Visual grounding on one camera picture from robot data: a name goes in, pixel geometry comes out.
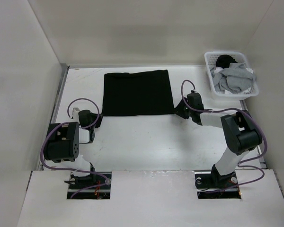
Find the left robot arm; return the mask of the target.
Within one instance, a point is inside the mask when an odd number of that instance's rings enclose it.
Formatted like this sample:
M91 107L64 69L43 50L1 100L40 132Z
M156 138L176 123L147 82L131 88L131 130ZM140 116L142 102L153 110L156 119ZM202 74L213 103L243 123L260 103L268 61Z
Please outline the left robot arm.
M69 171L71 179L68 184L82 184L85 188L93 188L97 177L107 181L104 174L95 171L94 166L80 154L80 145L94 141L95 132L102 121L100 113L90 110L72 111L72 121L52 123L40 151L40 161L49 170Z

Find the black tank top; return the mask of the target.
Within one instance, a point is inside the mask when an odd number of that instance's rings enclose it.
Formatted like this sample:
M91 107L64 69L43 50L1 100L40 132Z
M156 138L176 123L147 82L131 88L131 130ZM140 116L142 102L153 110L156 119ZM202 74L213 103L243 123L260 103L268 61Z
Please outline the black tank top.
M174 103L167 70L104 75L104 116L173 113Z

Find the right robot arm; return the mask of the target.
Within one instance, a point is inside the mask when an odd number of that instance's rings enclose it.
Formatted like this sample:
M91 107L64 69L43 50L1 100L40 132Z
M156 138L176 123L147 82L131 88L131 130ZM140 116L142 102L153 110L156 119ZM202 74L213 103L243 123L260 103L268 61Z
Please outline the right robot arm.
M262 143L262 135L249 112L236 110L233 114L227 114L223 111L205 110L201 95L192 91L176 106L175 114L183 119L190 118L200 126L213 126L223 130L226 149L209 174L195 174L196 188L206 191L237 187L236 167L250 151Z

